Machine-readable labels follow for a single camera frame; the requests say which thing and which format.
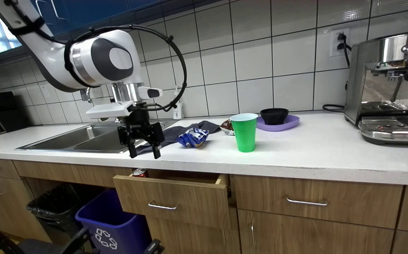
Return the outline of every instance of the faucet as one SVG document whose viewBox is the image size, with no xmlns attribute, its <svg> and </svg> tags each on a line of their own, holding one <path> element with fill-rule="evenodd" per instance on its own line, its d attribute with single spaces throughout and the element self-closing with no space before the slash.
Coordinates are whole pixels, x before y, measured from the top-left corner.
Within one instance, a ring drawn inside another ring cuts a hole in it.
<svg viewBox="0 0 408 254">
<path fill-rule="evenodd" d="M 85 88 L 83 88 L 83 90 L 78 90 L 78 93 L 80 93 L 80 98 L 81 98 L 83 101 L 91 102 L 90 87 L 85 87 Z"/>
</svg>

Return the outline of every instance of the kitchen counter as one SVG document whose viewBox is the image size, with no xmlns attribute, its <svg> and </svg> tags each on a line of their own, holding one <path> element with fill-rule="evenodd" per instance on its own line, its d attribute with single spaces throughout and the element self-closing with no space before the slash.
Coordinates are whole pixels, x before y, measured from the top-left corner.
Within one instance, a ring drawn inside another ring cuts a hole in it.
<svg viewBox="0 0 408 254">
<path fill-rule="evenodd" d="M 408 146 L 383 146 L 364 141 L 338 112 L 300 112 L 300 124 L 283 132 L 256 129 L 256 149 L 238 152 L 234 136 L 221 131 L 204 148 L 172 143 L 131 159 L 124 153 L 23 150 L 16 146 L 57 135 L 83 124 L 30 126 L 0 135 L 0 157 L 80 165 L 155 167 L 232 174 L 408 184 Z M 177 121 L 189 125 L 198 118 Z"/>
</svg>

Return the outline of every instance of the purple plate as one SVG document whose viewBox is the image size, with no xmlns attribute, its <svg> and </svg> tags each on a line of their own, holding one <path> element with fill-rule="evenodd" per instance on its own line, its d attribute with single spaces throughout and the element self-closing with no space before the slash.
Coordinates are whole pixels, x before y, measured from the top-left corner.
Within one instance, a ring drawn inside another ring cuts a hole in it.
<svg viewBox="0 0 408 254">
<path fill-rule="evenodd" d="M 263 122 L 261 117 L 258 117 L 256 126 L 263 131 L 285 131 L 285 129 L 296 126 L 297 124 L 299 124 L 299 117 L 287 114 L 285 121 L 276 125 L 268 125 Z"/>
</svg>

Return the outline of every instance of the drawer handle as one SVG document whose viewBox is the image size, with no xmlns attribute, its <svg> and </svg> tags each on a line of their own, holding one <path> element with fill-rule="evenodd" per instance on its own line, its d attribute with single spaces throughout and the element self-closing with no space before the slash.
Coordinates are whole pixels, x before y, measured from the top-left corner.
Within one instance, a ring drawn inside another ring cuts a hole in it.
<svg viewBox="0 0 408 254">
<path fill-rule="evenodd" d="M 148 203 L 148 207 L 160 208 L 160 210 L 176 210 L 177 205 L 160 205 L 155 203 Z"/>
<path fill-rule="evenodd" d="M 297 198 L 289 198 L 287 196 L 285 196 L 287 203 L 296 203 L 296 204 L 306 204 L 306 205 L 318 205 L 318 207 L 325 207 L 328 203 L 325 201 L 325 198 L 321 203 L 317 201 L 306 201 L 306 200 L 297 200 Z"/>
</svg>

